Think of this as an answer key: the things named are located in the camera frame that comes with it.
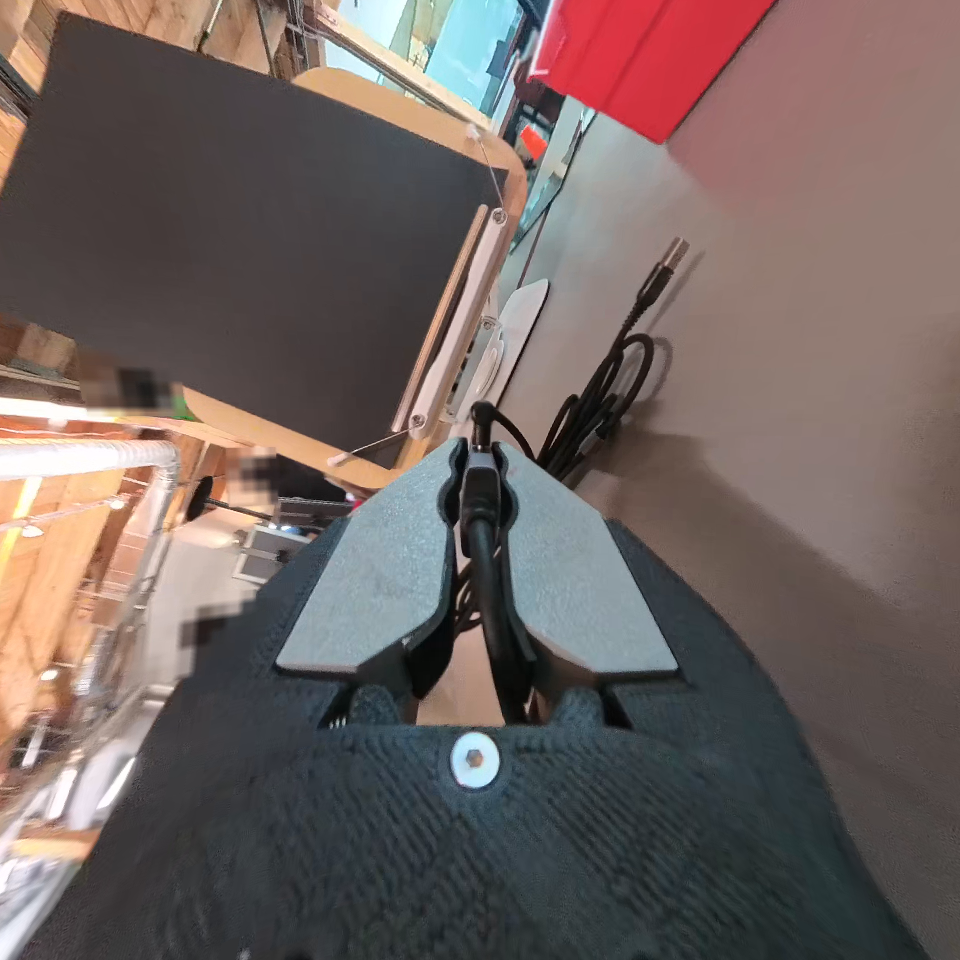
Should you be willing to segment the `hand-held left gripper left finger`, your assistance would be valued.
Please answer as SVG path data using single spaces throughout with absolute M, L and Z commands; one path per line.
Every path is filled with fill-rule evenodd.
M 346 522 L 276 667 L 424 698 L 453 649 L 455 516 L 466 441 L 450 438 Z

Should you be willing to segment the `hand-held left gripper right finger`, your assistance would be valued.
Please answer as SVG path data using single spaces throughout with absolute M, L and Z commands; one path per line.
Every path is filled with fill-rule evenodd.
M 500 443 L 510 500 L 507 608 L 534 685 L 668 678 L 677 659 L 606 518 L 522 452 Z

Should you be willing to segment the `grey framed screen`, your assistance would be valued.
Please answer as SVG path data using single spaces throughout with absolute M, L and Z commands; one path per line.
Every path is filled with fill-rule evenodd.
M 262 586 L 311 543 L 292 527 L 257 524 L 241 534 L 232 578 Z

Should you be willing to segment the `white-tipped metal stylus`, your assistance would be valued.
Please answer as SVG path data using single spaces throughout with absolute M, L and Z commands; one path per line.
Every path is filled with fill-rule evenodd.
M 377 451 L 385 447 L 389 447 L 396 443 L 399 443 L 402 438 L 408 437 L 411 433 L 414 433 L 422 429 L 426 425 L 426 417 L 422 414 L 413 414 L 410 417 L 409 423 L 407 426 L 395 432 L 391 432 L 387 436 L 378 438 L 375 441 L 370 443 L 363 444 L 359 447 L 356 447 L 352 450 L 342 451 L 335 454 L 327 459 L 326 463 L 329 467 L 338 467 L 342 464 L 360 459 L 362 454 L 367 454 L 369 452 Z

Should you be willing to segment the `wood-framed black board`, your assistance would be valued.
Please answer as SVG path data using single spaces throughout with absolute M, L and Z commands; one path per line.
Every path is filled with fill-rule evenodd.
M 2 186 L 2 319 L 73 342 L 90 410 L 178 394 L 180 427 L 377 491 L 432 435 L 327 461 L 391 433 L 476 211 L 513 233 L 526 193 L 500 137 L 365 78 L 64 12 Z

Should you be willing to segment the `red plastic bin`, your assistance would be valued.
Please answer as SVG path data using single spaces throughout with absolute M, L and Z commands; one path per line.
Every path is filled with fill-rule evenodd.
M 774 6 L 551 2 L 529 77 L 664 145 Z

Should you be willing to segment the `silver ventilation duct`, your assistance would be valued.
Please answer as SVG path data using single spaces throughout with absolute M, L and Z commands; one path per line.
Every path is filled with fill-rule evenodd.
M 181 470 L 174 443 L 156 439 L 18 439 L 1 444 L 1 480 L 51 478 L 74 474 L 153 471 L 147 495 L 150 533 L 160 534 Z

